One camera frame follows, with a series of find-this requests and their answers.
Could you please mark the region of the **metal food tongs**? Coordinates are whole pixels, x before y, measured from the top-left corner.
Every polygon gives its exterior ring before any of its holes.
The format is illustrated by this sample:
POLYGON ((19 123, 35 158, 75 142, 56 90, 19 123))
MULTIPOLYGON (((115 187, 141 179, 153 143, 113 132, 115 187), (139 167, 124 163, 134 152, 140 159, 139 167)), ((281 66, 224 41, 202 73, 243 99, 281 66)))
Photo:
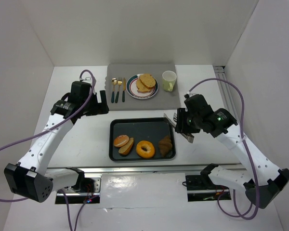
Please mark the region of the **metal food tongs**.
POLYGON ((163 118, 166 123, 168 123, 172 128, 174 128, 175 132, 181 134, 189 143, 194 142, 194 136, 190 133, 182 132, 178 129, 178 124, 172 121, 166 113, 163 114, 163 118))

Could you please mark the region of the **large seeded bread slice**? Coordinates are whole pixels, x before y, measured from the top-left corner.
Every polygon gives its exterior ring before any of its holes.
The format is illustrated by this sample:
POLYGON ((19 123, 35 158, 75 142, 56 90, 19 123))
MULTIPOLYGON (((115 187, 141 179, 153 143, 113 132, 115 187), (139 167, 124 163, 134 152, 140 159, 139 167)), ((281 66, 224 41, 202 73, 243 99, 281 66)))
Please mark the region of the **large seeded bread slice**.
POLYGON ((151 89, 148 89, 147 87, 145 87, 139 79, 136 81, 136 87, 137 87, 137 91, 140 93, 146 93, 146 92, 151 91, 151 89))

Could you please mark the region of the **orange bagel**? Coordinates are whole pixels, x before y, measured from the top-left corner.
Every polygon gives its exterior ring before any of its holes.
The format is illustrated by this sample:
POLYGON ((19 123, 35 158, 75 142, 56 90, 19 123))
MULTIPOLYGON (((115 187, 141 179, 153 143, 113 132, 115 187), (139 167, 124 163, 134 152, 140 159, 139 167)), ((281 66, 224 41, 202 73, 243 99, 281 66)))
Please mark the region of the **orange bagel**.
POLYGON ((140 141, 136 145, 136 153, 142 158, 152 158, 155 152, 155 147, 149 141, 140 141))

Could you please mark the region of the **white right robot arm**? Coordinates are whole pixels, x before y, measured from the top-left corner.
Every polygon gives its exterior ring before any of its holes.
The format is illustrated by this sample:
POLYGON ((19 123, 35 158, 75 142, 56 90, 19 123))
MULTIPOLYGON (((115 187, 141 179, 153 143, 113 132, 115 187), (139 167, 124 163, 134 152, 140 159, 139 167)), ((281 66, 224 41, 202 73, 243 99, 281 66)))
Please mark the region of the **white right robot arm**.
POLYGON ((210 183, 243 191, 248 200, 266 208, 289 182, 289 170, 271 162, 241 131, 236 119, 224 108, 213 111, 201 94, 185 96, 185 108, 174 114, 175 132, 193 143, 194 134, 210 134, 231 151, 246 168, 235 173, 220 165, 210 164, 201 174, 210 183))

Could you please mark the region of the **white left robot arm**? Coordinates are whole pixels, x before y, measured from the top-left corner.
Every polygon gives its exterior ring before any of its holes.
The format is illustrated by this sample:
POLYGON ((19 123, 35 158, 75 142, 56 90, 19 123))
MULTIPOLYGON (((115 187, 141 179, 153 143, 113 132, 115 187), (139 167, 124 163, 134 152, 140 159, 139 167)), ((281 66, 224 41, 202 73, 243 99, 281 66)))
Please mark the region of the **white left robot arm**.
POLYGON ((29 151, 14 165, 8 164, 4 175, 10 190, 39 203, 53 191, 71 187, 79 191, 85 185, 85 173, 67 167, 54 173, 47 172, 48 165, 64 136, 82 116, 107 114, 109 108, 105 90, 100 91, 101 101, 90 83, 74 81, 71 92, 58 100, 51 109, 43 135, 38 137, 29 151))

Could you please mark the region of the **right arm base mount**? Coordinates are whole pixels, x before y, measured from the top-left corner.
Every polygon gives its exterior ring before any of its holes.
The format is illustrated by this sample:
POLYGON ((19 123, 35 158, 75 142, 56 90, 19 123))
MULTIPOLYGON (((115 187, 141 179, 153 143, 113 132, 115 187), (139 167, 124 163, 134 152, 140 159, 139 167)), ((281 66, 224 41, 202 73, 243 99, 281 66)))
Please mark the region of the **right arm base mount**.
POLYGON ((186 175, 182 185, 187 189, 188 202, 231 200, 227 187, 206 183, 201 175, 186 175))

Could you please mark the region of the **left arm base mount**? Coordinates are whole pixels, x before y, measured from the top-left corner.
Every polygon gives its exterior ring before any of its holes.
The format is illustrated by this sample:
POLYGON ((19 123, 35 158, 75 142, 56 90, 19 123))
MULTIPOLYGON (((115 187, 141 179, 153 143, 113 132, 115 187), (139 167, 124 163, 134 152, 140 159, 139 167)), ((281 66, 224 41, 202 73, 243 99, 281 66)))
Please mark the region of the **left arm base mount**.
POLYGON ((101 181, 101 176, 93 176, 86 178, 79 190, 74 190, 72 187, 65 187, 62 191, 67 196, 69 204, 80 205, 84 202, 87 204, 99 204, 101 181))

